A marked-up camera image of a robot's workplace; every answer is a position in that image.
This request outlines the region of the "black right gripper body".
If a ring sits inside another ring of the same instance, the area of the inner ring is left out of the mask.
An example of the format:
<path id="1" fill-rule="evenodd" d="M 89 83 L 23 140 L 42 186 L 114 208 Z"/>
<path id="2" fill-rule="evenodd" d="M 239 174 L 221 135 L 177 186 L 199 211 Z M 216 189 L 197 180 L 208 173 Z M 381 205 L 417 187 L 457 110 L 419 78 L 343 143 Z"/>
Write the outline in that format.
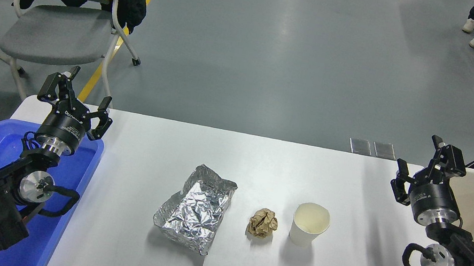
<path id="1" fill-rule="evenodd" d="M 461 212 L 455 200 L 450 180 L 415 174 L 409 201 L 413 218 L 434 222 L 437 219 L 453 223 L 460 219 Z"/>

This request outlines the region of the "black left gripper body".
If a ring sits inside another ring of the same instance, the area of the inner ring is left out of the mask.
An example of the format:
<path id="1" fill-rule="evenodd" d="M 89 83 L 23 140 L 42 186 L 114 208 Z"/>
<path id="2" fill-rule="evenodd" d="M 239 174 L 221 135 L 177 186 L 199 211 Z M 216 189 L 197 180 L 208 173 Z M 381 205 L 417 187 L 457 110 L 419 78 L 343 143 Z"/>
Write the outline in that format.
<path id="1" fill-rule="evenodd" d="M 76 151 L 86 132 L 90 129 L 90 120 L 83 115 L 90 112 L 87 108 L 68 108 L 66 105 L 52 103 L 51 112 L 36 132 L 36 142 L 47 143 L 53 138 L 62 142 L 68 151 Z"/>

